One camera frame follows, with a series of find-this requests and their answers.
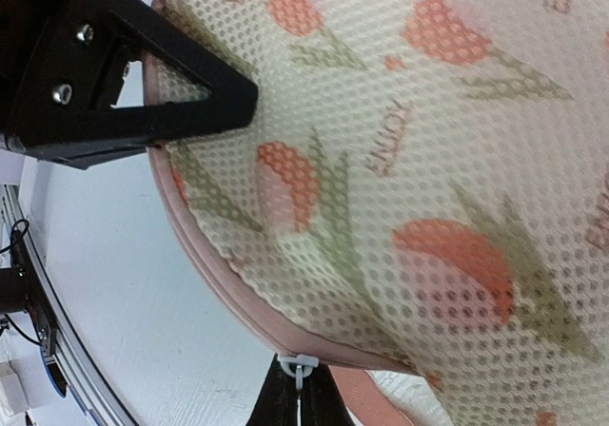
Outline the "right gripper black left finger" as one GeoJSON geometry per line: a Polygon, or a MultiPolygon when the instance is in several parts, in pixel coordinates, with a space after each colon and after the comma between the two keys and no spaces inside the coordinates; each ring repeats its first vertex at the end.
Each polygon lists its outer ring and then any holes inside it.
{"type": "Polygon", "coordinates": [[[1,148],[86,169],[249,126],[256,84],[143,0],[1,0],[1,148]]]}

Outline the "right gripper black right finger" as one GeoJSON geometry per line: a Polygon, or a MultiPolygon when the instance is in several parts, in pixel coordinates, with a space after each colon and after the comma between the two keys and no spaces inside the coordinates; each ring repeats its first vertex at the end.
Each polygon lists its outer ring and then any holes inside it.
{"type": "Polygon", "coordinates": [[[352,426],[328,366],[311,356],[275,356],[248,426],[352,426]]]}

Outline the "white zipper pull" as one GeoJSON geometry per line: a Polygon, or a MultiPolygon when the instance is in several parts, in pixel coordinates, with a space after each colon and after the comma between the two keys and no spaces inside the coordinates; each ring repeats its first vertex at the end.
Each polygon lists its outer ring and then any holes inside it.
{"type": "Polygon", "coordinates": [[[302,425],[301,394],[305,380],[319,366],[320,360],[310,355],[299,354],[296,356],[278,356],[282,370],[294,379],[296,399],[296,425],[302,425]]]}

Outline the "floral mesh laundry bag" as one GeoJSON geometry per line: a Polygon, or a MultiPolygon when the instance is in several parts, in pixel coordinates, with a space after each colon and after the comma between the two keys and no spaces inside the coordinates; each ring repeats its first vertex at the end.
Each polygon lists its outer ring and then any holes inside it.
{"type": "Polygon", "coordinates": [[[607,423],[608,0],[153,6],[259,88],[149,154],[241,322],[422,425],[607,423]]]}

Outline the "pink bra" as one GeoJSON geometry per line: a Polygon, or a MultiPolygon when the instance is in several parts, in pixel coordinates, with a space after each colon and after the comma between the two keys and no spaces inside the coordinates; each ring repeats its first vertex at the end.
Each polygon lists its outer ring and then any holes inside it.
{"type": "Polygon", "coordinates": [[[331,366],[330,372],[345,406],[362,425],[422,425],[422,422],[394,405],[365,370],[331,366]]]}

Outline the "aluminium front rail frame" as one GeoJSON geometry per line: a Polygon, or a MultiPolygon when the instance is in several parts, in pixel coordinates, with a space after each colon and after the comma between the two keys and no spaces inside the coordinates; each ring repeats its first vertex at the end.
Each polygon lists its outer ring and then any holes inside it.
{"type": "MultiPolygon", "coordinates": [[[[28,220],[18,200],[18,187],[3,185],[1,234],[8,240],[1,244],[1,248],[9,244],[10,227],[19,219],[28,220]]],[[[30,222],[26,246],[59,325],[54,364],[46,365],[38,346],[33,344],[36,358],[42,363],[43,383],[59,398],[68,399],[78,406],[89,425],[135,425],[135,417],[94,363],[51,286],[43,265],[43,257],[35,244],[33,225],[30,222]]]]}

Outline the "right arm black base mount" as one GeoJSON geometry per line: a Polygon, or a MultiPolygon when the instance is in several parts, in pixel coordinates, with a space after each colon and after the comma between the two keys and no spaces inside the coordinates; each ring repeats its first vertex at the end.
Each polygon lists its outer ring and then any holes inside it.
{"type": "Polygon", "coordinates": [[[22,338],[37,345],[44,363],[49,365],[56,362],[59,325],[27,249],[28,235],[29,221],[19,219],[10,227],[9,244],[1,248],[2,255],[10,256],[9,266],[1,268],[1,318],[22,338]],[[26,313],[29,316],[34,337],[9,318],[9,314],[16,313],[26,313]]]}

